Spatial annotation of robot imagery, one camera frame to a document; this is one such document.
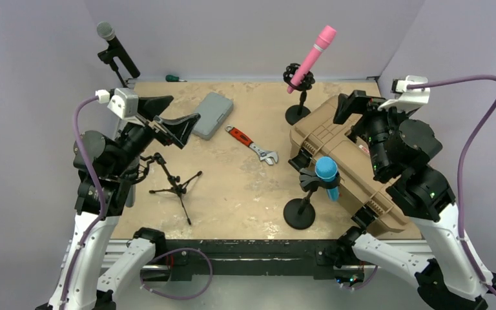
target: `round stand base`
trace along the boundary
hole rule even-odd
[[[301,198],[295,198],[286,203],[284,207],[284,220],[295,229],[307,229],[315,222],[315,208],[309,203],[302,214],[298,214]]]
[[[293,105],[286,110],[286,121],[290,125],[294,125],[300,119],[306,117],[311,113],[307,107],[303,106],[301,110],[301,114],[298,114],[299,105]]]

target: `tan plastic case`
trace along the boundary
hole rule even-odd
[[[400,208],[393,203],[385,189],[387,184],[373,180],[373,171],[367,145],[361,139],[353,143],[346,134],[360,118],[353,114],[343,125],[333,123],[337,109],[338,97],[325,101],[315,111],[292,126],[290,142],[292,150],[290,158],[299,155],[301,148],[311,155],[309,168],[314,168],[316,161],[322,156],[329,156],[338,165],[340,171],[339,204],[354,215],[363,206],[369,207],[378,216],[369,227],[368,232],[374,236],[384,233],[399,233],[409,223]],[[354,203],[341,203],[345,196]]]

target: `microphone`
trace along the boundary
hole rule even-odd
[[[107,48],[106,51],[107,53],[112,53],[109,54],[111,57],[109,61],[112,61],[112,58],[117,56],[133,78],[140,76],[140,71],[128,55],[123,45],[119,42],[119,39],[115,36],[115,30],[113,27],[111,27],[108,22],[102,21],[96,27],[96,31],[98,32],[99,37],[107,41],[107,44],[109,44],[109,48]]]
[[[320,57],[320,54],[322,54],[322,52],[332,43],[336,33],[337,31],[334,28],[330,26],[324,27],[324,29],[318,35],[313,48],[311,49],[307,57],[305,57],[305,60],[303,60],[303,63],[292,77],[292,80],[290,80],[293,85],[298,86],[301,83],[301,80],[303,80],[303,77],[316,63],[316,60]],[[288,86],[288,89],[286,91],[288,92],[288,94],[291,94],[294,89],[291,86]]]
[[[331,183],[336,180],[337,176],[337,164],[330,157],[324,156],[316,161],[315,173],[322,181],[326,183]],[[339,186],[333,189],[326,189],[328,198],[335,202],[339,199]]]

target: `adjustable wrench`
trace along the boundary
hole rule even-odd
[[[251,150],[253,150],[255,153],[257,153],[258,156],[260,157],[260,161],[265,160],[265,162],[267,164],[269,164],[270,166],[274,165],[275,163],[278,163],[278,154],[276,152],[269,151],[269,150],[263,150],[262,148],[257,146],[252,141],[252,139],[248,138],[248,136],[246,136],[244,133],[242,133],[242,131],[238,130],[237,128],[235,128],[231,125],[227,125],[225,127],[225,131],[227,131],[230,135],[235,137],[238,141],[240,141],[240,143],[246,145]]]

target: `gray plastic case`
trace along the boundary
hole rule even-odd
[[[215,92],[206,95],[206,98],[201,101],[194,111],[200,114],[200,119],[193,129],[193,134],[204,140],[210,140],[231,111],[233,111],[232,103],[230,99]]]

